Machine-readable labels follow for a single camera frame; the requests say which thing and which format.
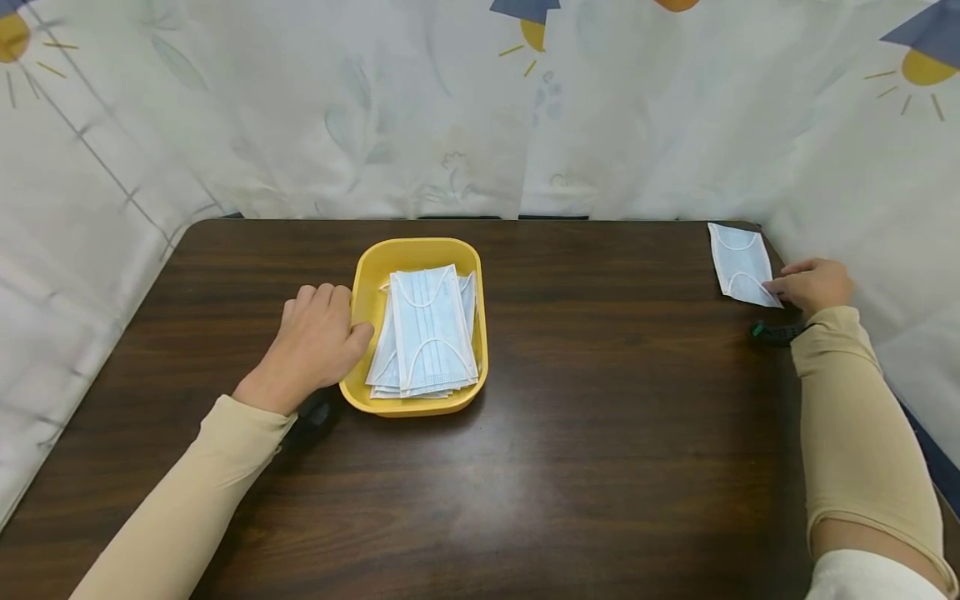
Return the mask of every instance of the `forearm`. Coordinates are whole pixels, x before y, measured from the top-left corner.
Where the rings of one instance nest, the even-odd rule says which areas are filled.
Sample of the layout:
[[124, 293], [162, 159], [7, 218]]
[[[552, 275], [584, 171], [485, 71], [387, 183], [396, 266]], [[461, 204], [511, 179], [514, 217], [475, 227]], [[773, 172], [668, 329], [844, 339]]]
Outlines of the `forearm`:
[[221, 396], [200, 435], [110, 542], [73, 600], [187, 598], [294, 419]]
[[955, 588], [924, 456], [856, 310], [815, 315], [793, 355], [803, 382], [808, 533], [826, 519], [869, 527], [919, 552]]

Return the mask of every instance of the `yellow plastic container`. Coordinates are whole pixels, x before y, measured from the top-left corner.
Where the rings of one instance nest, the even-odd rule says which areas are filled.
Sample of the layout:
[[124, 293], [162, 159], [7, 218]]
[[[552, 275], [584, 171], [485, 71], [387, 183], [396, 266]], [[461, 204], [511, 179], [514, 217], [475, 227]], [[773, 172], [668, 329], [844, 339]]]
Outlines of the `yellow plastic container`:
[[[457, 275], [476, 273], [477, 306], [474, 311], [473, 355], [477, 361], [477, 382], [455, 390], [446, 398], [370, 398], [372, 388], [365, 383], [376, 342], [380, 339], [387, 294], [380, 288], [390, 282], [394, 271], [419, 271], [453, 264]], [[353, 280], [353, 322], [369, 321], [375, 332], [360, 363], [340, 382], [347, 402], [365, 413], [380, 417], [432, 417], [465, 408], [487, 381], [490, 366], [487, 356], [487, 318], [483, 302], [483, 274], [480, 255], [473, 246], [451, 237], [412, 237], [374, 244], [357, 263]]]

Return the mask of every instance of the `yellow sun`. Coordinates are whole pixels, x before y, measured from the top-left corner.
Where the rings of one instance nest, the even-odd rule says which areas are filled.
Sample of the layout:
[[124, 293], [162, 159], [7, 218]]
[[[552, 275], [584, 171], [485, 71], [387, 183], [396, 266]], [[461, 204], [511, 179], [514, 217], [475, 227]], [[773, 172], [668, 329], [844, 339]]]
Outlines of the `yellow sun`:
[[[26, 21], [24, 21], [23, 17], [18, 13], [11, 12], [0, 17], [0, 64], [19, 64], [20, 59], [30, 47], [30, 39], [30, 27], [27, 26]], [[63, 44], [58, 41], [45, 41], [43, 45], [49, 48], [61, 48], [62, 50], [79, 49], [73, 44]], [[42, 60], [37, 60], [36, 65], [58, 77], [66, 79], [66, 75]], [[36, 91], [33, 77], [25, 69], [22, 70], [22, 72], [27, 80], [27, 84], [30, 85], [30, 89], [34, 92], [34, 96], [39, 99], [40, 96]], [[13, 73], [10, 69], [5, 69], [5, 74], [7, 77], [7, 90], [10, 93], [10, 104], [12, 108], [16, 108], [17, 94], [13, 86]]]
[[[941, 84], [953, 77], [957, 73], [957, 69], [952, 66], [940, 62], [939, 60], [932, 59], [923, 52], [911, 48], [906, 55], [903, 57], [903, 62], [900, 63], [900, 72], [903, 75], [903, 78], [906, 79], [913, 85], [918, 87], [927, 87], [929, 85]], [[874, 75], [868, 75], [863, 79], [876, 79], [878, 77], [889, 77], [891, 75], [896, 75], [897, 70], [893, 71], [884, 71], [882, 73], [875, 73]], [[877, 96], [877, 98], [883, 98], [887, 94], [893, 93], [900, 89], [899, 85], [894, 85]], [[910, 108], [910, 101], [913, 100], [913, 94], [907, 93], [906, 99], [903, 101], [903, 107], [900, 109], [900, 115], [903, 116], [906, 114], [908, 108]], [[940, 106], [940, 100], [937, 99], [937, 94], [930, 93], [930, 102], [933, 104], [933, 109], [937, 112], [937, 117], [941, 121], [947, 121], [946, 116], [944, 115], [944, 110]]]
[[[500, 53], [501, 57], [512, 54], [517, 50], [523, 50], [527, 45], [529, 45], [530, 48], [536, 52], [546, 52], [546, 50], [543, 48], [543, 38], [546, 35], [545, 25], [520, 19], [520, 32], [523, 34], [523, 39], [527, 40], [527, 43], [504, 50]], [[534, 59], [533, 62], [530, 63], [530, 66], [527, 67], [527, 70], [523, 72], [523, 77], [530, 75], [530, 72], [534, 70], [535, 66], [537, 66], [537, 59]]]

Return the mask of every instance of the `white curtain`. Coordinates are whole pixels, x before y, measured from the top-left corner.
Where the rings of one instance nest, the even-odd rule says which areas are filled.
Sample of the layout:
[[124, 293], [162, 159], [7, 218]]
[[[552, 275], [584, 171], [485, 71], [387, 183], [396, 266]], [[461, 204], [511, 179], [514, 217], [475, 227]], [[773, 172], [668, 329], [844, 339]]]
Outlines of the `white curtain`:
[[0, 515], [183, 229], [234, 208], [756, 221], [848, 263], [960, 464], [958, 0], [4, 2], [34, 33], [0, 63]]

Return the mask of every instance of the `hand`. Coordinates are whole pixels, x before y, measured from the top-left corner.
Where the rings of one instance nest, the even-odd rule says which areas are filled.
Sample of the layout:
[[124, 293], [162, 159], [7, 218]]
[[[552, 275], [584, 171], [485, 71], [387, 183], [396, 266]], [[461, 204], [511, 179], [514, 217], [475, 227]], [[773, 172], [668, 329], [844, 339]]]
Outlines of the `hand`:
[[853, 281], [843, 263], [810, 258], [783, 267], [781, 273], [783, 277], [766, 281], [763, 287], [781, 300], [797, 305], [807, 319], [825, 308], [850, 303]]
[[283, 304], [280, 331], [233, 398], [284, 416], [320, 388], [338, 383], [360, 361], [373, 325], [350, 327], [350, 290], [329, 283], [304, 285]]

